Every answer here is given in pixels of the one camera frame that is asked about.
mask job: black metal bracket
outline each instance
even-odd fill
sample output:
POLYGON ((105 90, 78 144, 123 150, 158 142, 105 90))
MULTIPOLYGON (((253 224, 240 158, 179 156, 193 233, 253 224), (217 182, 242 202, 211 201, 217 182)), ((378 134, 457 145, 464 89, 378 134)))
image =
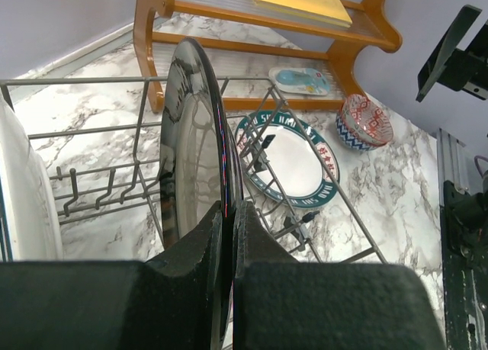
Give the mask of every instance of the black metal bracket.
POLYGON ((422 101, 437 82, 479 99, 488 98, 488 23, 484 24, 466 50, 456 46, 480 15, 481 10, 465 5, 422 67, 417 80, 422 101))

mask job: patterned bowl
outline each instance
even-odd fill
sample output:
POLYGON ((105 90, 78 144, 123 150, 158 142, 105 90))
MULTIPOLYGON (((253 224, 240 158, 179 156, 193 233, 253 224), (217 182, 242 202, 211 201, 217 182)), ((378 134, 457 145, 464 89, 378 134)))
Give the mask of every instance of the patterned bowl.
POLYGON ((356 150, 373 150, 393 139, 387 115, 363 95, 346 99, 335 125, 342 141, 356 150))

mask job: metal rod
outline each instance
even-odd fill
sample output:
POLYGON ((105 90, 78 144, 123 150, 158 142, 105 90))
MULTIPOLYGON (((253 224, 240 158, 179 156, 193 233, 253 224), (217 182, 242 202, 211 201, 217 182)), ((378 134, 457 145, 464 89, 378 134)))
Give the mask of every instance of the metal rod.
POLYGON ((358 212, 352 206, 351 201, 349 201, 349 199, 348 199, 347 195, 345 194, 344 190, 342 190, 341 185, 339 184, 339 182, 337 181, 337 179, 334 177, 334 175, 331 173, 329 167, 327 167, 327 164, 323 161, 322 156, 320 155, 320 153, 317 150, 317 148, 315 148, 312 140, 310 139, 310 137, 308 136, 307 132, 303 128, 302 123, 298 120, 297 115, 290 108, 286 108, 286 112, 288 112, 293 117, 293 119, 295 120, 298 128, 300 129, 300 131, 303 134, 303 137, 310 144, 310 147, 312 148, 312 151, 315 153, 316 157, 320 161, 320 164, 325 169, 325 171, 326 171, 327 175, 329 176, 329 178, 331 179, 332 183, 335 185, 335 188, 337 188, 337 192, 341 195, 343 201, 347 205, 347 207, 348 207, 349 211, 351 212, 352 216, 356 219, 356 222, 358 222, 359 227, 363 231, 363 234, 366 236, 366 239, 368 240, 368 242, 370 243, 370 245, 373 247, 374 251, 376 252, 376 254, 378 256, 378 258, 380 259, 381 262, 383 262, 384 264, 386 264, 387 263, 387 260, 384 258, 383 253, 381 252, 381 250, 378 247, 377 243, 374 241, 373 237, 369 233, 368 228, 366 228, 366 226, 364 225, 362 219, 359 217, 358 212))
POLYGON ((114 187, 114 178, 115 178, 115 172, 117 170, 114 168, 110 169, 110 175, 108 176, 108 186, 107 186, 107 192, 103 194, 102 196, 97 197, 97 200, 95 201, 95 209, 98 210, 100 209, 100 202, 104 200, 106 197, 109 197, 112 193, 112 188, 114 187))
POLYGON ((225 92, 228 84, 229 84, 229 78, 226 77, 225 81, 223 81, 222 87, 220 87, 221 95, 223 95, 223 93, 225 92))
POLYGON ((254 166, 254 164, 256 164, 256 162, 258 161, 259 157, 261 157, 261 154, 264 151, 265 151, 265 149, 262 146, 260 146, 258 148, 258 152, 252 157, 251 162, 246 166, 246 169, 244 170, 244 172, 248 172, 254 166))
POLYGON ((347 258, 346 260, 341 261, 341 263, 349 264, 351 262, 354 262, 354 261, 357 261, 357 260, 361 260, 362 258, 367 257, 367 256, 369 256, 372 253, 374 253, 374 248, 373 247, 370 247, 369 249, 366 249, 364 251, 361 251, 359 253, 356 253, 355 255, 347 258))
MULTIPOLYGON (((218 81, 266 81, 274 84, 269 77, 252 76, 219 76, 218 81)), ((38 78, 38 79, 0 79, 0 85, 80 85, 93 83, 135 83, 135 82, 166 82, 168 77, 86 77, 86 78, 38 78)))
POLYGON ((73 197, 63 205, 64 215, 69 217, 69 205, 78 200, 78 184, 76 183, 76 170, 70 169, 69 175, 71 177, 71 189, 73 191, 73 197))
MULTIPOLYGON (((272 87, 270 87, 268 89, 268 92, 266 92, 266 96, 262 99, 262 102, 259 105, 258 109, 255 112, 253 112, 252 114, 257 114, 262 109, 266 100, 268 99, 268 96, 273 94, 274 87, 275 87, 275 85, 273 85, 272 87)), ((243 151, 240 154, 241 156, 246 156, 249 153, 249 149, 251 148, 251 146, 253 146, 254 144, 261 141, 262 134, 265 132, 265 130, 269 126, 269 124, 271 124, 271 122, 275 118, 276 114, 281 110, 283 105, 284 105, 283 101, 276 104, 276 108, 274 108, 274 110, 271 112, 271 115, 269 115, 269 118, 266 120, 265 124, 257 131, 257 135, 254 138, 249 138, 249 142, 246 144, 246 146, 244 147, 243 151)), ((254 127, 255 128, 253 122, 249 122, 248 127, 254 127)))
MULTIPOLYGON (((159 194, 159 190, 157 191, 150 191, 149 194, 151 195, 154 195, 154 194, 159 194)), ((143 193, 141 192, 140 194, 134 194, 134 195, 129 195, 129 196, 126 196, 125 197, 125 201, 131 201, 131 200, 136 200, 136 199, 142 199, 143 198, 143 193)), ((108 205, 112 205, 112 204, 119 204, 120 205, 120 199, 119 198, 116 198, 116 199, 107 199, 107 200, 103 200, 100 202, 100 207, 106 207, 108 205)), ((86 205, 82 205, 80 204, 79 206, 77 207, 74 207, 73 209, 70 209, 69 210, 69 213, 79 213, 80 211, 86 211, 86 210, 96 210, 95 209, 95 204, 86 204, 86 205)), ((64 212, 63 211, 58 211, 58 217, 62 217, 63 215, 65 216, 64 212)))
MULTIPOLYGON (((139 115, 137 117, 137 125, 141 125, 143 122, 144 108, 146 106, 146 98, 147 98, 148 89, 149 89, 149 82, 145 81, 144 82, 144 88, 143 88, 143 94, 142 94, 142 97, 140 100, 140 109, 139 109, 139 115)), ((132 149, 132 157, 133 157, 134 163, 136 163, 138 161, 137 147, 139 146, 139 137, 140 137, 140 127, 138 127, 136 129, 136 135, 134 136, 134 145, 133 145, 133 149, 132 149)), ((147 203, 149 205, 149 210, 151 210, 151 215, 152 215, 152 218, 154 219, 154 224, 156 226, 156 230, 158 231, 158 234, 159 234, 159 238, 161 239, 161 243, 164 245, 165 240, 164 240, 163 235, 162 235, 162 227, 161 227, 161 224, 160 224, 159 219, 158 219, 158 214, 154 210, 153 201, 151 200, 151 194, 149 193, 148 188, 146 186, 142 169, 139 169, 137 171, 137 174, 139 175, 140 184, 143 186, 143 196, 147 200, 147 203)))
POLYGON ((297 228, 300 227, 301 224, 302 224, 301 220, 299 220, 298 222, 289 226, 288 228, 285 228, 284 230, 280 230, 278 233, 273 235, 274 239, 280 239, 281 237, 286 236, 288 233, 297 230, 297 228))
POLYGON ((293 247, 290 251, 288 251, 288 253, 291 255, 292 253, 298 251, 301 247, 303 247, 302 244, 298 245, 297 247, 293 247))
POLYGON ((130 183, 130 187, 122 191, 120 194, 120 203, 124 203, 124 198, 125 195, 127 195, 128 192, 132 191, 134 188, 136 188, 136 183, 137 183, 137 172, 139 171, 139 166, 140 166, 140 161, 136 161, 134 163, 134 171, 132 174, 132 182, 130 183))
MULTIPOLYGON (((146 178, 146 181, 153 181, 155 178, 146 178)), ((132 182, 124 182, 123 184, 115 184, 114 185, 114 188, 123 188, 125 186, 131 186, 132 185, 132 182)), ((95 192, 101 192, 101 191, 106 191, 107 188, 106 187, 103 187, 103 188, 92 188, 92 189, 89 189, 89 190, 84 190, 84 191, 79 191, 78 192, 78 196, 82 196, 82 195, 88 195, 88 194, 94 194, 95 192)), ((63 199, 68 199, 68 198, 71 198, 73 195, 72 194, 66 194, 66 195, 59 195, 59 196, 55 196, 54 197, 54 200, 58 201, 58 200, 63 200, 63 199)))
MULTIPOLYGON (((272 121, 272 115, 273 115, 273 113, 271 113, 271 116, 270 116, 270 117, 269 117, 269 118, 266 120, 265 125, 264 125, 264 126, 261 128, 261 130, 260 130, 260 134, 261 134, 261 135, 264 133, 264 130, 265 130, 265 128, 267 127, 267 125, 266 125, 266 124, 271 123, 271 121, 272 121)), ((256 136, 255 138, 253 138, 254 140, 250 140, 250 142, 255 143, 255 141, 256 141, 256 140, 258 140, 257 138, 258 138, 258 136, 256 136)), ((281 183, 279 182, 278 177, 276 176, 276 174, 275 174, 275 172, 274 172, 273 168, 271 167, 271 165, 270 165, 269 161, 265 161, 265 165, 266 165, 266 168, 268 169, 268 171, 269 171, 269 173, 271 174, 271 177, 272 177, 272 179, 271 179, 270 183, 267 185, 266 189, 268 189, 268 188, 269 188, 269 187, 272 185, 272 183, 274 182, 274 183, 275 183, 275 184, 278 186, 278 190, 281 192, 281 195, 282 195, 282 197, 283 197, 283 198, 282 198, 282 202, 284 202, 284 203, 285 203, 285 204, 288 206, 288 208, 290 209, 290 212, 291 212, 291 214, 293 215, 294 219, 295 219, 296 221, 300 221, 300 220, 298 219, 298 216, 297 216, 297 214, 296 214, 296 212, 295 212, 295 210, 294 210, 293 206, 291 205, 290 200, 288 199, 288 196, 286 195, 286 192, 285 192, 285 191, 284 191, 284 189, 283 189, 283 186, 282 186, 282 185, 281 185, 281 183)))
MULTIPOLYGON (((144 106, 146 105, 146 97, 147 92, 149 90, 149 82, 144 82, 143 87, 143 94, 140 98, 140 106, 139 106, 139 115, 137 116, 137 126, 143 123, 143 115, 144 115, 144 106)), ((137 147, 139 146, 139 137, 140 137, 140 127, 136 128, 136 135, 134 135, 134 145, 132 149, 132 156, 134 158, 134 162, 137 161, 137 147)))
POLYGON ((265 216, 263 215, 262 210, 258 208, 258 209, 256 209, 256 213, 258 213, 258 216, 261 218, 261 221, 265 225, 265 228, 268 231, 268 233, 271 234, 271 227, 269 226, 268 221, 266 220, 265 216))
POLYGON ((57 176, 55 178, 51 178, 51 179, 56 179, 56 180, 62 181, 63 180, 63 174, 61 173, 61 167, 59 167, 59 166, 56 167, 56 174, 57 174, 57 176))
POLYGON ((159 181, 161 180, 162 170, 164 169, 165 162, 166 162, 166 159, 164 160, 164 162, 159 163, 159 168, 158 168, 158 173, 156 175, 156 178, 154 179, 154 182, 151 182, 149 185, 147 185, 148 190, 150 188, 156 186, 159 183, 159 181))
POLYGON ((78 218, 72 218, 72 219, 66 219, 66 220, 60 220, 59 221, 59 224, 60 226, 64 225, 64 224, 69 224, 69 223, 74 223, 74 222, 79 222, 81 220, 86 220, 86 219, 92 219, 92 218, 96 218, 96 217, 101 217, 102 215, 107 215, 107 214, 111 214, 111 213, 116 213, 118 211, 122 211, 122 210, 127 210, 127 209, 132 209, 132 208, 135 208, 135 207, 142 207, 144 205, 147 205, 147 201, 144 201, 142 203, 137 203, 137 204, 131 204, 131 205, 127 205, 127 206, 122 206, 122 207, 116 207, 114 209, 110 209, 110 210, 105 210, 105 211, 101 211, 99 213, 94 213, 94 214, 89 214, 89 215, 85 215, 83 217, 78 217, 78 218))
POLYGON ((275 204, 272 209, 268 210, 266 213, 263 215, 267 217, 269 214, 272 214, 274 211, 276 211, 281 205, 283 205, 284 200, 281 199, 279 203, 275 204))
POLYGON ((317 249, 315 248, 315 245, 313 244, 312 240, 311 239, 308 239, 305 244, 308 244, 308 246, 310 247, 310 249, 312 250, 312 253, 313 255, 315 256, 315 258, 317 259, 318 262, 322 263, 322 259, 320 258, 320 255, 319 255, 319 252, 317 251, 317 249))
MULTIPOLYGON (((264 96, 264 98, 262 99, 261 104, 259 104, 258 109, 257 109, 256 111, 253 111, 253 112, 251 113, 251 115, 253 115, 253 114, 257 114, 257 113, 258 113, 258 112, 259 112, 259 111, 262 109, 262 107, 264 106, 264 104, 265 104, 266 100, 268 99, 269 95, 271 94, 271 90, 272 90, 272 87, 268 88, 268 91, 266 92, 266 95, 265 95, 265 96, 264 96)), ((251 124, 252 124, 252 119, 253 119, 254 117, 250 117, 249 115, 246 115, 246 116, 245 116, 245 118, 247 118, 247 119, 248 119, 248 124, 247 124, 246 128, 244 128, 244 131, 242 132, 242 135, 241 135, 241 137, 239 138, 239 140, 237 141, 237 143, 236 143, 236 144, 239 144, 239 143, 241 142, 242 138, 244 137, 244 135, 246 135, 246 133, 248 132, 248 130, 249 130, 249 128, 250 128, 250 126, 251 126, 251 124)))
MULTIPOLYGON (((138 161, 141 165, 148 165, 150 163, 156 163, 159 162, 159 159, 148 159, 147 161, 138 161)), ((86 171, 81 171, 81 172, 76 172, 77 176, 81 175, 90 175, 91 173, 99 173, 99 172, 105 172, 105 171, 110 171, 110 169, 126 169, 128 167, 133 167, 135 162, 132 163, 125 163, 123 165, 115 165, 114 167, 102 167, 100 169, 87 169, 86 171)), ((64 177, 69 177, 69 175, 57 175, 57 176, 51 176, 51 180, 58 180, 58 179, 63 179, 64 177)))
POLYGON ((246 187, 246 190, 248 191, 249 197, 251 198, 252 202, 254 203, 254 205, 256 205, 256 199, 254 197, 255 194, 251 192, 252 186, 250 185, 249 180, 243 178, 242 182, 244 182, 244 186, 246 187))
POLYGON ((87 78, 38 78, 0 79, 4 85, 80 85, 93 83, 165 82, 168 77, 87 77, 87 78))
MULTIPOLYGON (((138 125, 132 124, 132 125, 119 125, 116 127, 94 127, 91 129, 84 129, 84 130, 56 131, 53 133, 31 134, 29 135, 29 139, 37 140, 37 139, 44 139, 44 138, 56 138, 59 136, 75 136, 75 135, 85 135, 85 134, 93 134, 93 133, 106 133, 109 131, 136 129, 138 127, 139 127, 138 125)), ((161 127, 161 123, 156 123, 156 122, 146 123, 140 125, 140 127, 161 127)))
POLYGON ((227 120, 229 119, 243 119, 244 117, 249 118, 248 114, 232 114, 232 115, 226 115, 227 120))

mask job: wooden shelf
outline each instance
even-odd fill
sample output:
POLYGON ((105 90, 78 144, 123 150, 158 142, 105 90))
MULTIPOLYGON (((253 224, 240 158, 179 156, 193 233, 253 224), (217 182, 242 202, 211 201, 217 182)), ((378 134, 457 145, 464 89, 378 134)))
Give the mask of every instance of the wooden shelf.
POLYGON ((343 1, 352 19, 349 28, 327 24, 256 6, 252 0, 175 0, 175 11, 227 21, 280 28, 340 40, 358 41, 385 49, 393 49, 360 3, 343 1))
MULTIPOLYGON (((155 43, 152 49, 157 74, 168 74, 171 65, 175 44, 155 43)), ((330 84, 330 93, 325 97, 310 98, 299 95, 285 95, 291 107, 301 110, 336 110, 344 100, 344 92, 337 82, 334 71, 329 62, 317 59, 301 59, 289 56, 273 56, 260 53, 242 56, 241 53, 229 50, 206 49, 205 53, 210 59, 217 77, 242 76, 244 74, 255 77, 268 77, 272 66, 310 67, 318 69, 330 84)), ((253 110, 256 109, 268 90, 266 81, 232 81, 223 94, 227 110, 253 110)), ((275 106, 272 98, 265 105, 266 108, 275 106)))
MULTIPOLYGON (((362 0, 361 3, 354 3, 342 0, 352 18, 352 26, 345 28, 260 8, 252 0, 137 0, 134 47, 144 76, 167 74, 167 64, 157 64, 158 54, 165 54, 167 60, 171 59, 172 49, 183 36, 153 32, 153 23, 156 13, 163 18, 170 18, 175 12, 333 38, 335 41, 332 46, 324 52, 207 38, 197 40, 206 48, 219 76, 248 75, 247 69, 255 70, 256 76, 268 76, 268 70, 272 66, 318 69, 324 72, 332 85, 328 97, 305 99, 294 96, 288 99, 290 106, 301 110, 338 110, 346 95, 364 94, 354 77, 354 64, 358 54, 368 45, 392 53, 402 44, 402 37, 384 15, 384 1, 362 0), (242 52, 252 53, 253 57, 246 59, 257 59, 255 64, 250 66, 249 63, 241 63, 242 52)), ((163 86, 159 83, 149 86, 148 97, 155 112, 161 111, 164 104, 163 86)), ((264 93, 265 90, 259 95, 248 95, 249 98, 244 99, 233 96, 230 89, 223 96, 227 109, 252 110, 259 106, 264 93)))

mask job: rack tine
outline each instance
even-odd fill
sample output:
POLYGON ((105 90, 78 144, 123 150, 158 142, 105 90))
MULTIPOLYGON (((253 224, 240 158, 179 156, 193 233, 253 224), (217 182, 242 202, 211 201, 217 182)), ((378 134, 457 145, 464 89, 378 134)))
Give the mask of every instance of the rack tine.
POLYGON ((227 85, 229 84, 229 77, 226 77, 225 81, 223 81, 222 87, 220 87, 220 94, 223 95, 223 93, 226 91, 227 85))
POLYGON ((295 253, 296 251, 298 251, 301 247, 302 247, 302 243, 296 247, 293 247, 290 251, 288 251, 288 253, 291 255, 292 253, 295 253))
POLYGON ((60 181, 63 180, 63 174, 61 173, 61 167, 59 166, 56 167, 56 176, 60 181))
POLYGON ((271 181, 266 185, 266 187, 262 190, 262 192, 266 192, 270 187, 271 185, 273 185, 275 183, 275 179, 272 178, 271 181))
POLYGON ((152 187, 152 186, 156 186, 158 183, 159 183, 159 180, 161 180, 161 174, 162 174, 162 170, 166 164, 166 160, 168 159, 168 156, 166 156, 165 160, 164 161, 161 161, 159 163, 159 169, 158 169, 158 174, 156 175, 156 180, 154 180, 154 182, 151 182, 149 185, 146 186, 146 189, 144 190, 143 192, 143 198, 145 199, 146 196, 147 196, 147 193, 149 192, 149 189, 152 187))
POLYGON ((125 195, 128 192, 132 191, 134 188, 136 188, 137 172, 139 171, 139 166, 140 166, 140 161, 139 160, 135 161, 135 163, 134 163, 134 172, 132 174, 132 182, 130 183, 130 187, 129 188, 126 188, 124 191, 122 191, 122 194, 120 194, 120 203, 121 204, 124 203, 125 195))
POLYGON ((5 102, 7 102, 8 106, 10 106, 10 108, 12 110, 14 110, 14 103, 12 102, 12 99, 10 97, 10 92, 8 91, 8 86, 1 84, 0 89, 2 90, 3 99, 5 100, 5 102))
POLYGON ((256 135, 258 135, 258 128, 253 124, 249 123, 249 128, 252 129, 251 135, 249 135, 249 138, 246 141, 246 144, 244 145, 244 148, 242 148, 241 153, 239 154, 241 158, 246 157, 250 152, 251 148, 259 142, 261 138, 255 138, 256 135))
POLYGON ((109 197, 110 194, 112 193, 112 188, 114 187, 114 178, 115 178, 115 171, 116 169, 110 169, 110 175, 108 176, 108 186, 107 186, 107 192, 103 194, 102 196, 97 197, 97 200, 95 202, 95 209, 99 210, 100 209, 100 203, 103 199, 106 197, 109 197))
POLYGON ((252 124, 252 118, 249 115, 244 115, 244 118, 247 120, 247 126, 244 128, 244 131, 242 132, 239 139, 236 140, 237 146, 242 142, 242 139, 244 139, 244 136, 246 135, 246 133, 248 132, 248 130, 250 128, 250 124, 252 124))
POLYGON ((316 260, 320 263, 322 263, 322 259, 320 258, 320 255, 319 255, 319 252, 317 251, 317 249, 315 248, 315 245, 313 244, 312 240, 311 239, 308 239, 305 244, 308 244, 308 246, 310 247, 310 249, 312 250, 312 253, 313 255, 315 256, 316 260))
POLYGON ((64 210, 65 217, 69 217, 69 205, 71 205, 75 201, 77 201, 78 200, 78 197, 79 197, 79 195, 78 195, 78 183, 76 182, 76 170, 75 169, 70 169, 69 170, 69 177, 71 178, 71 187, 73 189, 73 197, 71 199, 69 199, 69 201, 67 201, 63 205, 63 210, 64 210))
POLYGON ((267 160, 266 154, 263 155, 263 153, 265 153, 265 149, 269 147, 274 138, 274 134, 267 135, 261 144, 258 143, 257 146, 253 147, 254 150, 251 150, 252 161, 248 164, 244 172, 248 172, 251 168, 254 168, 256 172, 263 172, 266 170, 266 167, 263 167, 263 163, 260 159, 267 160))
POLYGON ((364 257, 367 257, 369 255, 372 255, 374 254, 374 248, 373 247, 370 247, 369 249, 366 249, 364 251, 361 251, 359 253, 356 253, 355 255, 347 258, 346 260, 342 260, 341 263, 345 263, 345 264, 348 264, 350 262, 354 262, 354 261, 357 261, 357 260, 360 260, 364 257))

